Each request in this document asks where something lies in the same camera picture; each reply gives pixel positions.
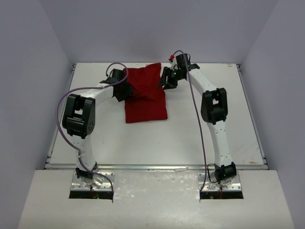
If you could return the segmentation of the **red t shirt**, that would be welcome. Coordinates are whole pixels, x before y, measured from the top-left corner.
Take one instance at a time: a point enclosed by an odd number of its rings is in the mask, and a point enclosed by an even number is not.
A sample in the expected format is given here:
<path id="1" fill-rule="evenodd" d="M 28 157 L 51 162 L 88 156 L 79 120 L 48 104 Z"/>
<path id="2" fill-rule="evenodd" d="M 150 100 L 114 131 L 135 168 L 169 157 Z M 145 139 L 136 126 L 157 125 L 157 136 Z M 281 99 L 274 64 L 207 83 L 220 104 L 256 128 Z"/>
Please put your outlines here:
<path id="1" fill-rule="evenodd" d="M 128 124 L 168 119 L 166 97 L 160 82 L 161 63 L 142 68 L 128 68 L 127 82 L 133 94 L 125 99 L 125 122 Z"/>

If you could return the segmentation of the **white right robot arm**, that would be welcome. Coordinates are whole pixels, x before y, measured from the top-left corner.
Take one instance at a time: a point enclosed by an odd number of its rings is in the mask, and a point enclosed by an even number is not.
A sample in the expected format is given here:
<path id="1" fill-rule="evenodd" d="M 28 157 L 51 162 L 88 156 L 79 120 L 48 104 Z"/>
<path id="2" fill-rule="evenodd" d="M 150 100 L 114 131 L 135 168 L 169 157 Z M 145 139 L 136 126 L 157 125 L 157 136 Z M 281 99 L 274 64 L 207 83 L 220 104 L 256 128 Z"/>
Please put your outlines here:
<path id="1" fill-rule="evenodd" d="M 170 67 L 164 67 L 158 87 L 175 89 L 179 80 L 187 80 L 197 115 L 207 123 L 214 148 L 214 183 L 221 184 L 237 175 L 228 147 L 225 121 L 228 115 L 227 91 L 213 85 L 196 63 L 191 63 L 190 55 L 171 55 Z"/>

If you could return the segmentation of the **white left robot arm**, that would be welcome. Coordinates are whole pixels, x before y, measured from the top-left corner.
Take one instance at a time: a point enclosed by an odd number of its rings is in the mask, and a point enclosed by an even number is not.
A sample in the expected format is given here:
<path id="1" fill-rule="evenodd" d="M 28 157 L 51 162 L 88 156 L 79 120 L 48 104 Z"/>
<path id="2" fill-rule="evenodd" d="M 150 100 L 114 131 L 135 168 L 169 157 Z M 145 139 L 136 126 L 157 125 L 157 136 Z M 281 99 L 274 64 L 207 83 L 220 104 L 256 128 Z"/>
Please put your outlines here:
<path id="1" fill-rule="evenodd" d="M 97 162 L 93 156 L 91 134 L 95 128 L 96 107 L 104 101 L 116 98 L 124 101 L 133 94 L 127 82 L 128 70 L 112 69 L 107 78 L 96 87 L 83 87 L 72 90 L 67 96 L 62 127 L 72 137 L 70 144 L 76 151 L 77 178 L 92 180 Z"/>

